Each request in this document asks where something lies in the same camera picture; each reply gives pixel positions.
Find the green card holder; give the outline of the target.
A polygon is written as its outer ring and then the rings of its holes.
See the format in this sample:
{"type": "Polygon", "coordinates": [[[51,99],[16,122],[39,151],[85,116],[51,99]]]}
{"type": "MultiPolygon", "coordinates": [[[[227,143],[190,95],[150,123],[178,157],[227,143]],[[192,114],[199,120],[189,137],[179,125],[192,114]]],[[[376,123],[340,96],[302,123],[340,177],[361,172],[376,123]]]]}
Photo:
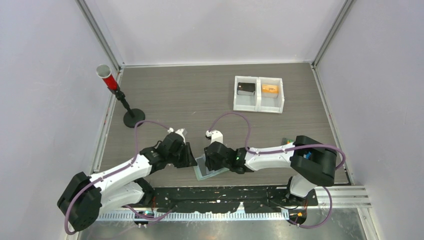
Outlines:
{"type": "Polygon", "coordinates": [[[198,181],[203,181],[229,171],[229,169],[225,167],[219,170],[209,170],[206,167],[206,157],[204,154],[200,157],[197,157],[195,160],[197,165],[194,166],[193,169],[198,181]]]}

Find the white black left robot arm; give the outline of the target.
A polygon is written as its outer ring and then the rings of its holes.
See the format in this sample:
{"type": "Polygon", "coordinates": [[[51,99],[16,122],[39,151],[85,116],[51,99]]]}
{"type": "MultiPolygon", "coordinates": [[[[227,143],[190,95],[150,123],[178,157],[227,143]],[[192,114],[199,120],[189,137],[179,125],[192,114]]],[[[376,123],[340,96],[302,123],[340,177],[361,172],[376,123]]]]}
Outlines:
{"type": "Polygon", "coordinates": [[[106,171],[75,174],[57,201],[69,235],[88,228],[104,213],[125,205],[148,207],[153,189],[145,177],[168,165],[187,168],[197,163],[186,141],[186,130],[170,131],[157,147],[146,147],[130,160],[106,171]]]}

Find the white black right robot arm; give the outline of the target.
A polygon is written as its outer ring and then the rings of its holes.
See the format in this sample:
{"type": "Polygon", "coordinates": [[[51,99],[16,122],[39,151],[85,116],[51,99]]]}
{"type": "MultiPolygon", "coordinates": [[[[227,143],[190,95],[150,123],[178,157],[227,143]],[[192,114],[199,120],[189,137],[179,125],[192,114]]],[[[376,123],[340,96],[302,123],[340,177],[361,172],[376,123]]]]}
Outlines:
{"type": "Polygon", "coordinates": [[[298,135],[293,142],[268,148],[232,149],[214,140],[204,148],[204,154],[210,171],[226,168],[245,174],[262,169],[294,170],[297,174],[289,179],[285,198],[291,205],[299,205],[315,187],[334,185],[339,149],[298,135]]]}

